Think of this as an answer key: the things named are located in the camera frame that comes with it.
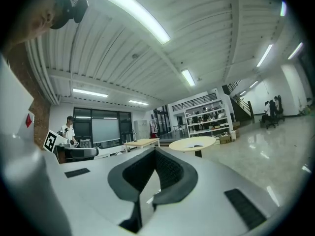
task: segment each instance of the glossy floor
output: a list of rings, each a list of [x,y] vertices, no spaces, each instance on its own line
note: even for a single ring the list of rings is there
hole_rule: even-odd
[[[268,191],[282,207],[313,171],[314,121],[314,116],[286,118],[268,130],[256,122],[242,127],[237,141],[204,149],[202,158],[229,166]],[[155,173],[140,196],[144,223],[153,212],[147,201],[159,189]]]

